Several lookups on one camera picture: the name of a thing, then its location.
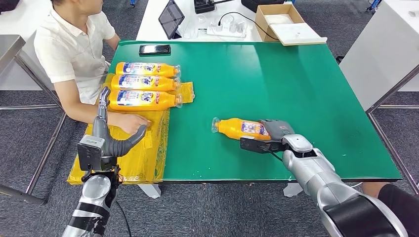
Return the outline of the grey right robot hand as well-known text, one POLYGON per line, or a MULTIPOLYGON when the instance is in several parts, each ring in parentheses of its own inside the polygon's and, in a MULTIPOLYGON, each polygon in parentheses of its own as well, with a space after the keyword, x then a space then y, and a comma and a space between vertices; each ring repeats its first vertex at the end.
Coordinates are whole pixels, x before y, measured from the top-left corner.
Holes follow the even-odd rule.
POLYGON ((263 125, 270 140, 280 141, 285 135, 295 134, 290 124, 278 119, 261 119, 258 121, 263 125))

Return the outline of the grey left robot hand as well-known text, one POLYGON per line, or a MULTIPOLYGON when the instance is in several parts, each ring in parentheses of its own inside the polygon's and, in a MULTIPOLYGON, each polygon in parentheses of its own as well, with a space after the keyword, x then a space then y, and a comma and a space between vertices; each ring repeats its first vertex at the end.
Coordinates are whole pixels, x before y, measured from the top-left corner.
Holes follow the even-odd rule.
POLYGON ((145 136, 146 125, 141 125, 137 132, 126 140, 114 139, 108 128, 107 107, 111 90, 105 86, 99 96, 98 115, 95 117, 92 128, 92 135, 104 139, 102 157, 122 157, 138 144, 145 136))

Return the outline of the person's hand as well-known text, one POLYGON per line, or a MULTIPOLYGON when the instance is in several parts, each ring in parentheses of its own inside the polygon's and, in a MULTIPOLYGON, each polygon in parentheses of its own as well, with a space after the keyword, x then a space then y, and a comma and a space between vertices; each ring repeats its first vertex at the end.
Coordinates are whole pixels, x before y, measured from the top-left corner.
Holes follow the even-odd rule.
POLYGON ((135 134, 142 126, 149 126, 150 120, 137 114, 108 112, 108 124, 119 127, 127 134, 135 134))

